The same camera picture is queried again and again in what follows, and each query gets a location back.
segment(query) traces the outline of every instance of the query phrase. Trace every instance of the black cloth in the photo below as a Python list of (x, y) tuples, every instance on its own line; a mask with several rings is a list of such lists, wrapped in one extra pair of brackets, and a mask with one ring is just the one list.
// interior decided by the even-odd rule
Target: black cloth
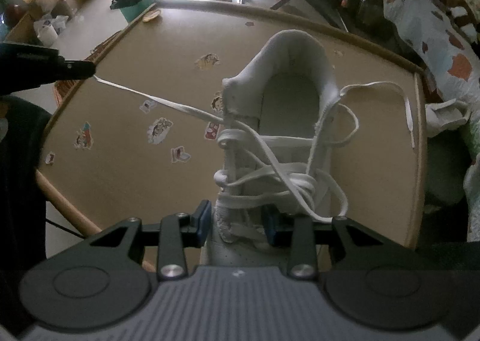
[(3, 111), (5, 105), (8, 131), (0, 142), (0, 323), (18, 334), (32, 321), (18, 299), (19, 281), (46, 258), (46, 200), (35, 183), (35, 168), (50, 114), (14, 96), (1, 96)]

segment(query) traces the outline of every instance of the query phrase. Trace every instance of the teal bucket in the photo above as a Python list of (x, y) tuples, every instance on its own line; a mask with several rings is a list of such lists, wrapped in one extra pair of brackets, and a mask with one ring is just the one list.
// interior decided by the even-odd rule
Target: teal bucket
[(130, 7), (121, 8), (123, 17), (128, 23), (133, 21), (137, 16), (139, 16), (143, 11), (145, 11), (154, 0), (140, 0), (137, 4)]

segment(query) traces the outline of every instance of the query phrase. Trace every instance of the shoelace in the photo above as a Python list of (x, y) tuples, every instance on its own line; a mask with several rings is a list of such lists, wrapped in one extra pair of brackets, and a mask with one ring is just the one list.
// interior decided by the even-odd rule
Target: shoelace
[[(304, 212), (305, 214), (311, 216), (311, 218), (314, 219), (315, 221), (319, 221), (322, 223), (331, 223), (332, 221), (331, 217), (322, 217), (314, 212), (316, 203), (318, 202), (318, 199), (314, 198), (315, 187), (317, 183), (313, 177), (304, 173), (306, 172), (306, 164), (301, 162), (280, 164), (277, 157), (272, 152), (269, 146), (269, 144), (271, 146), (279, 146), (279, 145), (308, 146), (308, 145), (311, 145), (312, 143), (311, 139), (297, 138), (297, 137), (261, 136), (254, 129), (252, 129), (250, 126), (246, 125), (241, 121), (238, 121), (235, 119), (226, 120), (224, 118), (217, 117), (211, 113), (202, 111), (195, 107), (182, 105), (179, 103), (171, 102), (163, 98), (159, 98), (157, 96), (148, 95), (146, 93), (139, 92), (137, 90), (124, 87), (122, 85), (108, 82), (97, 76), (94, 76), (94, 78), (100, 83), (104, 83), (119, 89), (127, 90), (132, 93), (139, 94), (141, 96), (145, 96), (164, 106), (176, 109), (177, 111), (197, 117), (206, 122), (214, 122), (214, 123), (229, 126), (230, 129), (223, 130), (219, 134), (219, 138), (217, 140), (220, 147), (222, 148), (227, 148), (229, 141), (243, 142), (245, 135), (250, 134), (255, 140), (255, 142), (261, 147), (262, 151), (265, 153), (265, 156), (268, 162), (270, 162), (270, 164), (268, 165), (264, 163), (252, 152), (250, 152), (247, 149), (244, 149), (246, 150), (247, 154), (249, 154), (255, 160), (255, 162), (258, 163), (261, 167), (259, 169), (256, 169), (253, 172), (248, 172), (244, 174), (240, 179), (234, 181), (233, 183), (227, 183), (225, 171), (220, 170), (215, 174), (215, 181), (218, 184), (220, 184), (221, 187), (225, 188), (227, 186), (241, 185), (247, 181), (255, 180), (263, 176), (271, 176), (271, 177), (274, 177), (277, 181), (281, 181), (287, 187), (287, 191), (282, 191), (279, 193), (265, 193), (257, 196), (240, 196), (240, 195), (235, 196), (235, 195), (226, 194), (222, 192), (219, 194), (219, 200), (223, 202), (225, 206), (228, 207), (228, 205), (230, 204), (230, 206), (235, 205), (235, 208), (238, 208), (239, 206), (244, 206), (242, 208), (249, 208), (252, 206), (258, 206), (259, 204), (270, 203), (282, 197), (293, 195), (299, 205), (299, 210), (301, 212)], [(410, 103), (409, 103), (409, 99), (405, 94), (405, 91), (399, 85), (393, 82), (372, 82), (368, 84), (351, 84), (351, 85), (345, 86), (340, 90), (340, 96), (344, 96), (348, 90), (353, 88), (372, 87), (372, 86), (378, 86), (378, 85), (393, 86), (394, 89), (403, 96), (405, 101), (407, 127), (410, 131), (412, 147), (414, 147), (415, 144), (413, 139), (413, 119), (412, 119), (412, 114), (410, 109)], [(355, 122), (355, 128), (346, 138), (344, 138), (344, 140), (329, 142), (329, 144), (332, 146), (345, 145), (353, 137), (354, 133), (356, 133), (356, 131), (359, 128), (358, 119), (355, 116), (355, 114), (351, 111), (351, 109), (349, 109), (348, 107), (340, 103), (339, 105), (344, 107), (344, 109), (346, 109), (346, 111), (352, 116)], [(348, 200), (343, 190), (340, 188), (337, 182), (332, 178), (332, 176), (327, 172), (324, 172), (320, 169), (316, 169), (315, 172), (319, 177), (323, 179), (323, 181), (327, 184), (328, 188), (339, 198), (341, 203), (339, 215), (345, 215), (348, 209)]]

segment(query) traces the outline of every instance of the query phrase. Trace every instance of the cartoon sticker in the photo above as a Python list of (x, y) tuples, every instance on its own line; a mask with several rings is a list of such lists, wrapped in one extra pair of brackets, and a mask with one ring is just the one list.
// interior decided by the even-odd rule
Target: cartoon sticker
[(203, 137), (206, 140), (212, 140), (212, 141), (216, 140), (219, 128), (220, 128), (220, 125), (218, 123), (208, 122), (208, 125), (205, 129), (205, 134), (203, 135)]
[(180, 162), (187, 162), (191, 155), (185, 152), (185, 148), (183, 146), (179, 146), (177, 148), (170, 149), (172, 154), (172, 163), (180, 161)]
[(158, 145), (165, 139), (172, 126), (173, 122), (166, 118), (157, 119), (153, 125), (148, 128), (148, 143)]
[(141, 111), (148, 114), (158, 103), (155, 100), (145, 100), (140, 106)]
[(152, 21), (153, 19), (157, 18), (160, 16), (160, 14), (162, 13), (162, 10), (160, 10), (159, 8), (155, 9), (155, 10), (151, 10), (151, 11), (148, 11), (142, 18), (142, 21), (143, 22), (150, 22)]
[(196, 60), (195, 65), (201, 70), (210, 70), (213, 68), (213, 65), (218, 64), (219, 62), (220, 60), (215, 53), (208, 53)]
[(80, 131), (77, 131), (77, 138), (74, 143), (76, 149), (92, 149), (93, 138), (90, 123), (85, 122)]
[(222, 100), (222, 92), (217, 91), (215, 92), (215, 97), (212, 100), (212, 109), (216, 113), (223, 111), (223, 100)]
[(52, 165), (54, 159), (55, 159), (55, 153), (54, 153), (54, 152), (50, 152), (50, 153), (47, 154), (46, 157), (45, 157), (45, 164), (47, 164), (47, 165)]

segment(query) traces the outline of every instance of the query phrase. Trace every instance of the white sneaker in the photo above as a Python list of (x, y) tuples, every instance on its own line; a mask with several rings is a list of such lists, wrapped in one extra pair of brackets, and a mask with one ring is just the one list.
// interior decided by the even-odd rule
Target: white sneaker
[[(280, 212), (305, 213), (331, 223), (332, 192), (340, 200), (339, 215), (346, 214), (347, 197), (328, 172), (332, 147), (346, 144), (359, 127), (354, 113), (339, 103), (348, 90), (387, 85), (400, 92), (414, 147), (410, 103), (402, 88), (393, 82), (371, 82), (339, 90), (325, 50), (303, 31), (275, 34), (239, 75), (224, 79), (223, 118), (95, 78), (225, 126), (217, 137), (225, 153), (224, 168), (214, 176), (221, 190), (202, 264), (285, 266), (288, 250), (266, 242), (262, 205), (273, 203)], [(333, 141), (338, 106), (352, 116), (355, 126), (344, 140)]]

